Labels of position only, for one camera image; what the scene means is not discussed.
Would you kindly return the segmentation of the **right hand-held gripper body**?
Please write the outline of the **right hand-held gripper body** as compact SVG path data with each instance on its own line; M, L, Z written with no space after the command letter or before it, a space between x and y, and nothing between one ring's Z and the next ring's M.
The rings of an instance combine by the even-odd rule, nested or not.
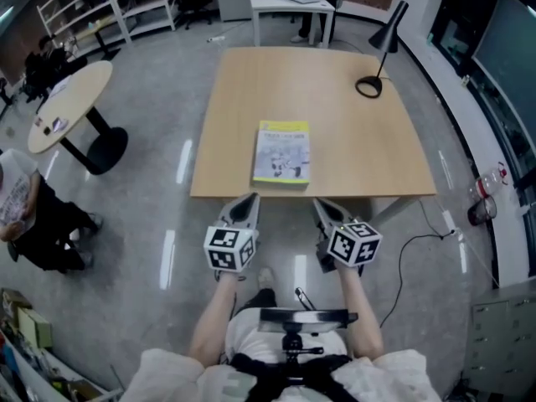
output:
M376 257L383 236L366 222L337 224L329 235L317 244L317 258L323 273L336 270L340 263L350 268L363 266Z

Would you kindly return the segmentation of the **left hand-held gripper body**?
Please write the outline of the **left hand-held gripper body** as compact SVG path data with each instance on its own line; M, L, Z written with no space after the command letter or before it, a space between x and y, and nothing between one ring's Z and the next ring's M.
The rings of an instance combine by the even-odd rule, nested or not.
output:
M252 223L223 220L209 226L204 238L204 253L212 271L240 275L252 261L259 231Z

